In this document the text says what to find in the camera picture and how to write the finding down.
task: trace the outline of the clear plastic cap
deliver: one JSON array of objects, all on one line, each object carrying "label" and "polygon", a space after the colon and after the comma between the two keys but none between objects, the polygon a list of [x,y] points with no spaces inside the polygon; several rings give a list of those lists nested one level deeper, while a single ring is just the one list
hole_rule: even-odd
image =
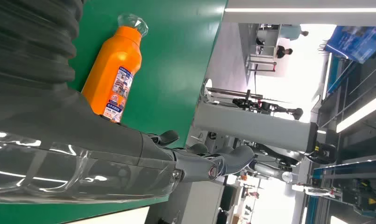
[{"label": "clear plastic cap", "polygon": [[121,14],[118,16],[118,24],[120,27],[126,26],[136,29],[140,32],[141,37],[148,33],[147,23],[140,17],[134,14]]}]

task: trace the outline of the orange bottle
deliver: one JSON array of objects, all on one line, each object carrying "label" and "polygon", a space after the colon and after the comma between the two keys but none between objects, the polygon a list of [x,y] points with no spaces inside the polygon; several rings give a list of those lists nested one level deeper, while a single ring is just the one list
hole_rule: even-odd
[{"label": "orange bottle", "polygon": [[141,38],[148,32],[139,17],[118,17],[119,28],[104,42],[82,93],[96,114],[120,122],[134,75],[141,67]]}]

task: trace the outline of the bottle label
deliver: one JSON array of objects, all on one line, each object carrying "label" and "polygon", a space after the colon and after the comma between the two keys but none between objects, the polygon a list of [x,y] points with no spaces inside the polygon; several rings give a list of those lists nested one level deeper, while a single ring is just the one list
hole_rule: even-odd
[{"label": "bottle label", "polygon": [[105,106],[104,116],[113,122],[120,122],[130,92],[133,75],[127,69],[119,67],[114,85]]}]

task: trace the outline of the clear plastic cover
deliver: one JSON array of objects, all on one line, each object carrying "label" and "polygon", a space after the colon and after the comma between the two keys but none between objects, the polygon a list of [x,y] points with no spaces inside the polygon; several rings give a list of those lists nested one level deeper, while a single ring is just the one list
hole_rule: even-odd
[{"label": "clear plastic cover", "polygon": [[118,24],[120,27],[126,26],[136,29],[140,32],[141,37],[148,33],[147,23],[140,17],[134,14],[121,14],[118,16]]},{"label": "clear plastic cover", "polygon": [[0,203],[120,203],[179,182],[173,161],[105,154],[0,131]]}]

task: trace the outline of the green workbench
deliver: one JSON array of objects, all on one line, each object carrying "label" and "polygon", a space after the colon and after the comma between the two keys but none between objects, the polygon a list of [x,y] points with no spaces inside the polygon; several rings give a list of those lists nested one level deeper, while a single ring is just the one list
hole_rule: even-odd
[{"label": "green workbench", "polygon": [[[142,68],[136,74],[122,122],[146,133],[173,129],[182,147],[215,44],[227,0],[88,0],[70,60],[81,90],[102,43],[117,29],[121,13],[148,24],[141,44]],[[47,224],[72,221],[167,201],[168,197],[109,204],[0,204],[0,223]]]}]

